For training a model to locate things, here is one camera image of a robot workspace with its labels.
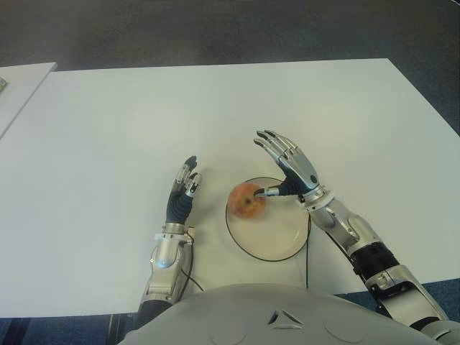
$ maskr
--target wire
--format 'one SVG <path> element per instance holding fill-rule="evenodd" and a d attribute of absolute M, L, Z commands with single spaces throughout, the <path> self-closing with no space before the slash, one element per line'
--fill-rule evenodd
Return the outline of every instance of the wire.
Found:
<path fill-rule="evenodd" d="M 193 269 L 193 238 L 192 238 L 192 244 L 190 245 L 190 268 L 188 269 L 188 274 L 185 275 L 187 277 L 187 280 L 185 281 L 184 287 L 182 288 L 182 291 L 180 291 L 179 295 L 179 300 L 182 300 L 182 297 L 184 295 L 185 289 L 187 288 L 188 281 L 190 280 L 190 275 L 192 274 L 192 269 Z"/>
<path fill-rule="evenodd" d="M 190 267 L 188 269 L 188 274 L 185 273 L 185 271 L 182 268 L 180 269 L 182 271 L 182 273 L 187 277 L 187 280 L 185 281 L 185 284 L 184 284 L 184 287 L 182 288 L 182 291 L 180 291 L 179 300 L 182 300 L 182 297 L 184 295 L 185 289 L 187 288 L 189 280 L 194 282 L 196 284 L 196 286 L 198 286 L 198 288 L 201 291 L 204 291 L 204 289 L 201 287 L 201 285 L 199 285 L 198 282 L 191 277 L 192 269 L 193 269 L 193 255 L 194 255 L 194 253 L 193 253 L 193 245 L 195 244 L 195 239 L 188 233 L 188 231 L 186 232 L 186 234 L 192 239 L 192 244 L 190 245 Z"/>
<path fill-rule="evenodd" d="M 305 268 L 306 268 L 306 273 L 305 273 L 305 285 L 307 286 L 308 289 L 308 244 L 310 243 L 310 232 L 311 232 L 311 216 L 308 214 L 308 232 L 307 232 L 307 243 L 305 247 Z"/>
<path fill-rule="evenodd" d="M 184 271 L 183 269 L 180 269 L 180 271 L 182 271 L 182 273 L 183 273 L 186 277 L 188 277 L 193 283 L 195 283 L 195 285 L 198 287 L 198 289 L 201 290 L 201 292 L 204 291 L 204 289 L 201 287 L 201 285 L 198 284 L 198 282 L 197 282 L 196 280 L 194 280 L 192 277 L 189 277 L 189 276 L 187 275 L 187 273 L 185 273 L 185 271 Z"/>

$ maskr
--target robot forearm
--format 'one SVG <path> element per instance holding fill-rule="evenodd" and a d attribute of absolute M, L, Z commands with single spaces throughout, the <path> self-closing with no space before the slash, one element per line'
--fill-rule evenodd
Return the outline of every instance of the robot forearm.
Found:
<path fill-rule="evenodd" d="M 350 212 L 324 187 L 318 186 L 303 198 L 312 222 L 331 237 L 351 262 L 377 301 L 379 312 L 418 330 L 431 322 L 448 320 L 366 220 Z"/>
<path fill-rule="evenodd" d="M 163 232 L 156 236 L 150 264 L 152 274 L 142 295 L 136 328 L 175 304 L 182 297 L 187 272 L 192 257 L 192 238 L 182 224 L 166 223 Z"/>

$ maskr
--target dark floor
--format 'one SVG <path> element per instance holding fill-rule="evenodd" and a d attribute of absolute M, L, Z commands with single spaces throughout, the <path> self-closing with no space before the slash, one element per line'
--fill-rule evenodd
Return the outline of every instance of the dark floor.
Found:
<path fill-rule="evenodd" d="M 389 58 L 459 132 L 459 14 L 450 0 L 2 0 L 0 65 Z"/>

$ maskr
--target robotic arm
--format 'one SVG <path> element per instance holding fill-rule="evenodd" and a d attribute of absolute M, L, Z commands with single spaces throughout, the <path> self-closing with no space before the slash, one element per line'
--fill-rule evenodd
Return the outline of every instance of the robotic arm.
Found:
<path fill-rule="evenodd" d="M 257 190 L 255 195 L 297 195 L 312 222 L 331 237 L 350 261 L 377 301 L 378 312 L 444 344 L 456 344 L 449 341 L 454 334 L 459 336 L 459 324 L 448 321 L 442 308 L 409 269 L 398 262 L 370 224 L 320 185 L 302 150 L 274 131 L 258 131 L 257 135 L 254 143 L 273 158 L 286 179 L 278 186 Z"/>
<path fill-rule="evenodd" d="M 178 302 L 190 277 L 194 238 L 191 228 L 185 230 L 185 221 L 201 183 L 201 175 L 191 173 L 195 167 L 196 157 L 192 156 L 179 169 L 172 184 L 166 222 L 162 232 L 155 235 L 157 246 L 150 259 L 152 274 L 142 296 L 135 328 L 142 327 Z"/>

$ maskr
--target apple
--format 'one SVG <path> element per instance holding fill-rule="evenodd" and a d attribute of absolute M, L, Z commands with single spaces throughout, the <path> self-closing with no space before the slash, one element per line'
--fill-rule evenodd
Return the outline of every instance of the apple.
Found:
<path fill-rule="evenodd" d="M 229 211 L 243 219 L 252 219 L 264 213 L 265 198 L 254 196 L 254 192 L 258 189 L 260 189 L 258 185 L 248 182 L 233 188 L 227 201 Z"/>

